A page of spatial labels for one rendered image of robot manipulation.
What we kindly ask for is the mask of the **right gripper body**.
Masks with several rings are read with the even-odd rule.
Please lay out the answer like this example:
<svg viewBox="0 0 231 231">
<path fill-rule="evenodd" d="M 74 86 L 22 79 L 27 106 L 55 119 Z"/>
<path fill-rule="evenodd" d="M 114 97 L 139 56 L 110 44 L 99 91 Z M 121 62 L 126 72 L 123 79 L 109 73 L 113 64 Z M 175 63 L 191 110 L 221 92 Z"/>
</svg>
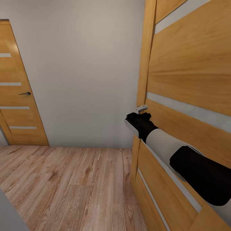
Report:
<svg viewBox="0 0 231 231">
<path fill-rule="evenodd" d="M 149 116 L 148 116 L 148 113 L 143 113 L 143 114 L 140 114 L 139 115 L 141 118 L 145 119 L 145 120 L 150 120 Z"/>
</svg>

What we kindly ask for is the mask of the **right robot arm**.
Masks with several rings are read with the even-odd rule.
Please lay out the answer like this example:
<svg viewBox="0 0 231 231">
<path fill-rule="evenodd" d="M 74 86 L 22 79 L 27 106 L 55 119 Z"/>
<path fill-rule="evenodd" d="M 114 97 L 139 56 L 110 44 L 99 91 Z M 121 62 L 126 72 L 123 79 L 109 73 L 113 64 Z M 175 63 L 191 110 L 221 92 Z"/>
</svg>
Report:
<svg viewBox="0 0 231 231">
<path fill-rule="evenodd" d="M 147 105 L 135 108 L 125 125 L 142 139 L 182 181 L 210 205 L 231 228 L 231 169 L 207 157 L 194 146 L 156 127 L 150 113 L 140 112 Z"/>
</svg>

